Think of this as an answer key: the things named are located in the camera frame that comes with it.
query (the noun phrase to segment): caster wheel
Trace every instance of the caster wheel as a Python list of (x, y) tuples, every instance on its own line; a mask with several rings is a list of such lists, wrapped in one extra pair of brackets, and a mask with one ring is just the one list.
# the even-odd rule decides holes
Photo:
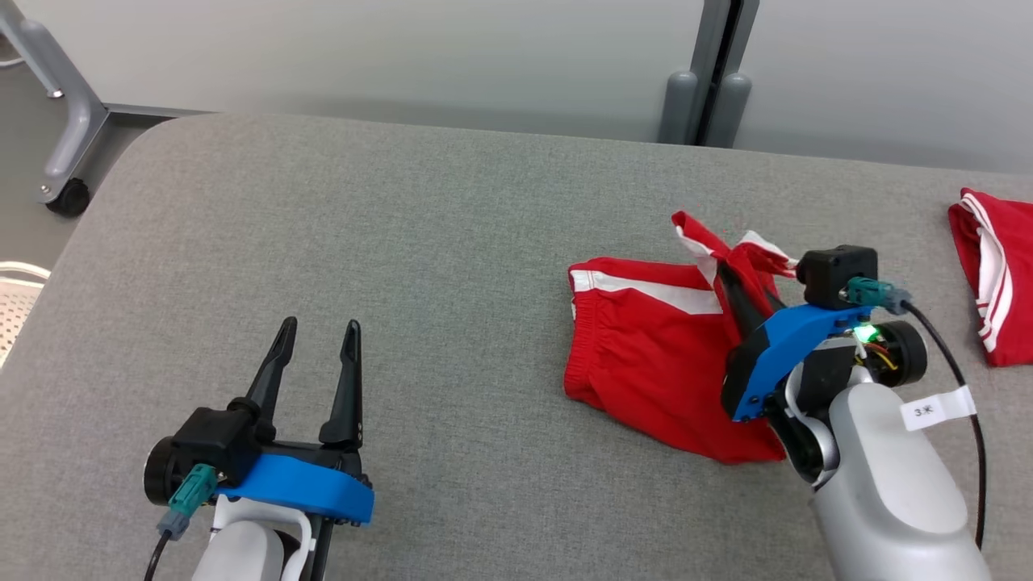
[(89, 205), (90, 188), (86, 187), (83, 180), (72, 178), (61, 188), (61, 193), (53, 202), (46, 203), (46, 209), (58, 216), (74, 218), (86, 212), (86, 207)]

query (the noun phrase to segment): red fabric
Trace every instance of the red fabric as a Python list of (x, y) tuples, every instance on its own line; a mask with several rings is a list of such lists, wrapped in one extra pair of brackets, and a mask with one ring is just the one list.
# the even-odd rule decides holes
[[(791, 273), (794, 263), (752, 242), (729, 249), (685, 213), (672, 219), (699, 267), (609, 257), (570, 267), (575, 317), (566, 394), (680, 450), (729, 464), (782, 460), (766, 422), (735, 423), (721, 407), (725, 360), (740, 337), (720, 292), (714, 295), (711, 273), (727, 264), (770, 312), (763, 288), (777, 296), (771, 274)], [(700, 246), (710, 251), (700, 256)], [(698, 310), (637, 288), (600, 288), (593, 277), (603, 275), (690, 289)], [(591, 287), (578, 289), (575, 276)]]
[(958, 258), (982, 317), (979, 338), (994, 366), (1033, 363), (1033, 204), (962, 189), (947, 211)]
[[(772, 274), (792, 277), (793, 269), (796, 266), (795, 261), (789, 259), (785, 254), (776, 254), (755, 243), (745, 241), (737, 244), (734, 248), (728, 248), (720, 238), (686, 212), (675, 213), (670, 217), (670, 221), (675, 223), (676, 233), (682, 243), (695, 254), (701, 269), (710, 267), (710, 264), (705, 264), (705, 262), (713, 262), (713, 274), (708, 272), (706, 277), (713, 285), (724, 312), (730, 313), (731, 311), (728, 307), (728, 301), (725, 299), (724, 289), (720, 284), (714, 284), (718, 264), (724, 264), (735, 271), (743, 282), (746, 294), (761, 314), (768, 317), (775, 312), (764, 295), (764, 290), (766, 289), (778, 297), (778, 288), (775, 286), (775, 277)], [(699, 243), (706, 248), (698, 248)], [(725, 333), (731, 338), (733, 345), (743, 342), (744, 337), (741, 336), (739, 328), (735, 326), (735, 319), (730, 314), (724, 317), (724, 327)]]

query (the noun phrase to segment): blue plastic bracket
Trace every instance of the blue plastic bracket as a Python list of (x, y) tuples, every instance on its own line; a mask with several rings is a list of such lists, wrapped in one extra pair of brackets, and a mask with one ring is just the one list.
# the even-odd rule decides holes
[(774, 392), (792, 368), (833, 335), (839, 335), (863, 323), (872, 307), (826, 310), (813, 305), (799, 305), (775, 311), (761, 328), (768, 335), (768, 348), (757, 358), (743, 398), (735, 409), (740, 418), (760, 417), (763, 400)]
[(344, 472), (289, 456), (262, 454), (240, 486), (215, 492), (359, 524), (373, 518), (372, 489)]

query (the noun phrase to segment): white chair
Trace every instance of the white chair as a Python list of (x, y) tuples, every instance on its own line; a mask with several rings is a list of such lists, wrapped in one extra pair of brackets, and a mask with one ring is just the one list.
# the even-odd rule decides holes
[(28, 274), (44, 282), (51, 277), (51, 271), (33, 265), (0, 262), (0, 368), (43, 288), (42, 282), (9, 278), (3, 276), (5, 273)]
[[(5, 43), (7, 43), (7, 39), (4, 37), (3, 34), (0, 34), (0, 47), (3, 47)], [(0, 68), (9, 68), (14, 66), (15, 64), (22, 64), (24, 62), (25, 59), (15, 55), (13, 59), (10, 59), (8, 61), (0, 61)]]

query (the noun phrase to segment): gray fabric surface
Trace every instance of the gray fabric surface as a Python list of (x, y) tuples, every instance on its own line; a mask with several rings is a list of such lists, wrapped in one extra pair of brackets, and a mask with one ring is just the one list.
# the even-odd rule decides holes
[[(149, 450), (242, 395), (294, 314), (281, 437), (314, 440), (348, 318), (365, 335), (377, 506), (371, 527), (338, 530), (327, 579), (829, 579), (786, 463), (720, 465), (563, 395), (566, 267), (686, 262), (668, 219), (684, 207), (728, 241), (752, 227), (794, 255), (881, 251), (973, 386), (995, 578), (1028, 579), (1033, 393), (1028, 368), (989, 371), (978, 349), (946, 220), (966, 185), (1033, 200), (1028, 177), (741, 151), (298, 117), (160, 125), (99, 188), (0, 371), (0, 578), (142, 576), (162, 514), (140, 488)], [(952, 386), (932, 361), (906, 398)], [(967, 424), (929, 434), (971, 512)], [(189, 577), (209, 518), (160, 579)]]

